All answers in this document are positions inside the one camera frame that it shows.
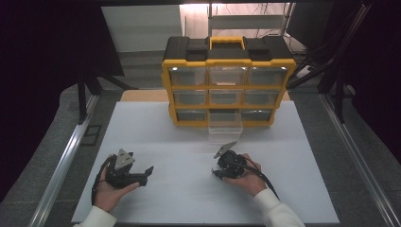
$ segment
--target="black strap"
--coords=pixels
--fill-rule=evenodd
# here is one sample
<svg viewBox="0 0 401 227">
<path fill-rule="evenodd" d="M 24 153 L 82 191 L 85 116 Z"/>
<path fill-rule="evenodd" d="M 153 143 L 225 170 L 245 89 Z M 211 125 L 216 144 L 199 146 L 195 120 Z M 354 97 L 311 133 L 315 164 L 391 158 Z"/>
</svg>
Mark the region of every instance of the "black strap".
<svg viewBox="0 0 401 227">
<path fill-rule="evenodd" d="M 243 167 L 243 168 L 248 169 L 251 172 L 255 173 L 259 178 L 261 178 L 268 185 L 268 187 L 271 189 L 271 191 L 273 191 L 273 193 L 277 197 L 277 199 L 280 200 L 280 198 L 278 198 L 277 193 L 274 190 L 273 184 L 271 184 L 271 182 L 269 181 L 268 177 L 266 177 L 265 174 L 263 174 L 261 171 L 259 171 L 259 169 L 256 169 L 256 168 L 250 167 L 250 166 L 245 166 L 245 165 L 242 165 L 242 164 L 238 164 L 238 163 L 235 163 L 235 162 L 230 162 L 230 164 L 235 165 L 235 166 L 239 166 L 239 167 Z"/>
<path fill-rule="evenodd" d="M 106 165 L 110 162 L 110 157 L 106 159 L 106 161 L 101 165 L 100 171 L 97 173 L 94 185 L 92 186 L 92 205 L 95 205 L 95 197 L 98 189 L 98 184 L 100 182 L 100 176 L 101 172 L 103 169 L 106 167 Z"/>
</svg>

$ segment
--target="black curtain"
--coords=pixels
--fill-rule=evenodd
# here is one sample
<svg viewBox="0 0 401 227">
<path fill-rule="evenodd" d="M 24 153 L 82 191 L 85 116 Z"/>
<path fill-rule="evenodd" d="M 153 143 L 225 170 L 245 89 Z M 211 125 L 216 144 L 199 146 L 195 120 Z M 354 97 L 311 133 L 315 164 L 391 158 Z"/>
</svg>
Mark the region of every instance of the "black curtain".
<svg viewBox="0 0 401 227">
<path fill-rule="evenodd" d="M 0 10 L 2 201 L 52 123 L 61 92 L 79 75 L 96 77 L 94 68 L 123 71 L 99 6 L 1 1 Z"/>
<path fill-rule="evenodd" d="M 401 1 L 376 0 L 346 54 L 358 113 L 401 163 Z"/>
</svg>

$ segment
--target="hand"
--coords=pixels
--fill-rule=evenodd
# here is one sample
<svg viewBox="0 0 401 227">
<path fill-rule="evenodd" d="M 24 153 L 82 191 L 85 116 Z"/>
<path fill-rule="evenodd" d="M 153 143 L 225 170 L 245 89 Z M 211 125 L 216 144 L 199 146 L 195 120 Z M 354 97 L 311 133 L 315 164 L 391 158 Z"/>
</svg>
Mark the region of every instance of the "hand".
<svg viewBox="0 0 401 227">
<path fill-rule="evenodd" d="M 261 165 L 254 162 L 248 154 L 245 153 L 242 154 L 242 156 L 247 160 L 248 166 L 253 167 L 253 164 L 255 164 L 259 171 L 261 171 Z M 224 177 L 223 181 L 241 187 L 252 196 L 256 196 L 257 193 L 267 188 L 265 182 L 262 179 L 260 179 L 255 173 L 247 169 L 245 169 L 244 174 L 240 178 L 234 179 Z"/>
<path fill-rule="evenodd" d="M 108 167 L 105 166 L 101 172 L 95 197 L 95 206 L 106 212 L 111 212 L 123 196 L 139 187 L 139 183 L 133 183 L 124 188 L 115 189 L 104 181 L 104 179 L 106 179 L 107 168 Z"/>
</svg>

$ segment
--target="right hand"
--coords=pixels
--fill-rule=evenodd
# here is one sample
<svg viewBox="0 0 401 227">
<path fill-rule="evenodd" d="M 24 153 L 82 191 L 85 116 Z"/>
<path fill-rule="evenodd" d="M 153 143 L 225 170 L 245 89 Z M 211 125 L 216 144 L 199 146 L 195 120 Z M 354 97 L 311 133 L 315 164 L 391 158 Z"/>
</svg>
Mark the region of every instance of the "right hand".
<svg viewBox="0 0 401 227">
<path fill-rule="evenodd" d="M 255 164 L 256 167 L 259 169 L 259 171 L 262 171 L 261 165 L 254 162 L 247 153 L 242 154 L 242 156 L 246 159 L 251 160 L 253 164 Z M 254 167 L 249 160 L 247 160 L 247 166 Z M 247 169 L 245 169 L 244 174 L 240 178 L 234 179 L 224 177 L 222 180 L 226 183 L 241 187 L 252 196 L 256 196 L 259 192 L 267 188 L 265 182 L 262 179 L 260 179 L 255 173 Z"/>
</svg>

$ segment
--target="sleeve cuff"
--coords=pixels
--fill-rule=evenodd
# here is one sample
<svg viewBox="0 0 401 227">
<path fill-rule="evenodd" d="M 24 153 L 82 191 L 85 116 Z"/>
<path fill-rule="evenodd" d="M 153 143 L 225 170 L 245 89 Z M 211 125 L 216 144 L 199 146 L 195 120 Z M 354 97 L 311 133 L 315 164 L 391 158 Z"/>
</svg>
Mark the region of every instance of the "sleeve cuff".
<svg viewBox="0 0 401 227">
<path fill-rule="evenodd" d="M 269 212 L 269 210 L 281 203 L 270 188 L 267 188 L 257 193 L 256 196 L 253 197 L 253 199 L 259 206 L 262 213 Z"/>
<path fill-rule="evenodd" d="M 98 207 L 92 206 L 91 212 L 80 225 L 113 227 L 115 223 L 115 217 Z"/>
</svg>

